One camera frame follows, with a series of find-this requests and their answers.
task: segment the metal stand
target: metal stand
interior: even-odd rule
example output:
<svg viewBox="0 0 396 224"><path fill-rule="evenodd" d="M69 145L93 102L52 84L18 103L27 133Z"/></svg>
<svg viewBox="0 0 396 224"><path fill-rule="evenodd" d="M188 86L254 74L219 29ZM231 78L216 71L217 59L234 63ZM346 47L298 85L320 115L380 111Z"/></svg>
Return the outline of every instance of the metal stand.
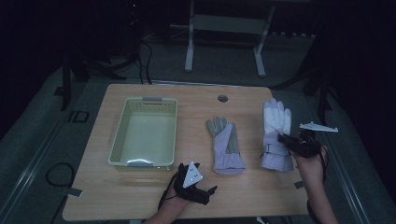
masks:
<svg viewBox="0 0 396 224"><path fill-rule="evenodd" d="M258 75L259 77L264 77L265 70L262 62L262 47L264 45L265 37L268 35L268 29L274 12L275 6L271 6L266 20L200 15L194 13L194 0L190 0L189 45L187 47L187 57L184 69L186 72L190 72L192 70L194 30L234 32L261 35L260 43L253 49L253 53L256 60Z"/></svg>

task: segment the wooden table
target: wooden table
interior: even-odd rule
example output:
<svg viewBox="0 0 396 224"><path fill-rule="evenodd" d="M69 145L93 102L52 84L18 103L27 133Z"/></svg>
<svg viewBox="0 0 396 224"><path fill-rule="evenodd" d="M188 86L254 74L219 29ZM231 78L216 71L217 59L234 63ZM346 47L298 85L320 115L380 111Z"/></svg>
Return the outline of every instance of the wooden table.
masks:
<svg viewBox="0 0 396 224"><path fill-rule="evenodd" d="M221 94L228 102L218 100ZM119 171L108 163L124 100L131 96L178 99L172 171ZM262 104L271 98L268 89L257 87L109 85L73 185L83 193L80 198L67 199L64 219L146 219L157 211L178 165L191 161L201 163L199 171L204 179L197 184L199 189L219 188L208 205L191 203L180 218L306 215L305 190L294 186L301 180L298 170L281 173L261 168ZM205 121L216 115L236 125L241 157L247 166L241 175L217 175L212 170L213 141Z"/></svg>

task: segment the basket handle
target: basket handle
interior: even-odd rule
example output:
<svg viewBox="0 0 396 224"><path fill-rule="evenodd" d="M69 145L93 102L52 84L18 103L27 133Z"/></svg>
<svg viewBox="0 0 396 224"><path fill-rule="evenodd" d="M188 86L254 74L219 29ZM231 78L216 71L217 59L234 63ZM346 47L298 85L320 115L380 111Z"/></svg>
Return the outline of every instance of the basket handle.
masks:
<svg viewBox="0 0 396 224"><path fill-rule="evenodd" d="M163 98L155 96L145 96L142 98L142 101L145 105L161 105L163 103Z"/></svg>
<svg viewBox="0 0 396 224"><path fill-rule="evenodd" d="M153 166L154 162L152 161L147 161L147 160L132 160L132 161L128 161L128 166Z"/></svg>

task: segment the velcro strap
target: velcro strap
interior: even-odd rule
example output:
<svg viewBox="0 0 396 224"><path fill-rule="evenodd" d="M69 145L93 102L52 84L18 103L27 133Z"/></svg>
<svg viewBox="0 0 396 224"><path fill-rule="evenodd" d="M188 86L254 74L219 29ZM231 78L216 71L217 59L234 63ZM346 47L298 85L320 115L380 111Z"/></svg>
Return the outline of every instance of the velcro strap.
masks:
<svg viewBox="0 0 396 224"><path fill-rule="evenodd" d="M289 150L285 146L265 145L265 153L272 153L280 156L289 156Z"/></svg>

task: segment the black glove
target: black glove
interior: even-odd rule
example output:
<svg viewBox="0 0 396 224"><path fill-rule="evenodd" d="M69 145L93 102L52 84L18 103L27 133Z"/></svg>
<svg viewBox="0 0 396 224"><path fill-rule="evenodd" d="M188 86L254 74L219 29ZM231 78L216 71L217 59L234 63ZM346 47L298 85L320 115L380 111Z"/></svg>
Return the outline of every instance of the black glove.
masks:
<svg viewBox="0 0 396 224"><path fill-rule="evenodd" d="M198 168L200 163L195 163L194 165ZM158 209L160 209L164 200L171 199L171 198L165 199L165 196L174 181L175 181L174 190L177 194L176 196L178 196L184 200L187 200L187 201L191 201L191 202L195 202L195 203L202 203L204 205L207 205L209 203L209 196L215 193L218 186L215 186L215 187L209 189L208 191L198 189L195 186L196 183L191 186L188 186L186 188L183 188L184 179L186 177L188 170L189 170L189 165L184 165L183 163L181 163L178 166L178 171L175 173L174 176L172 176L172 179L169 182L168 188L163 192L163 196L160 199Z"/></svg>

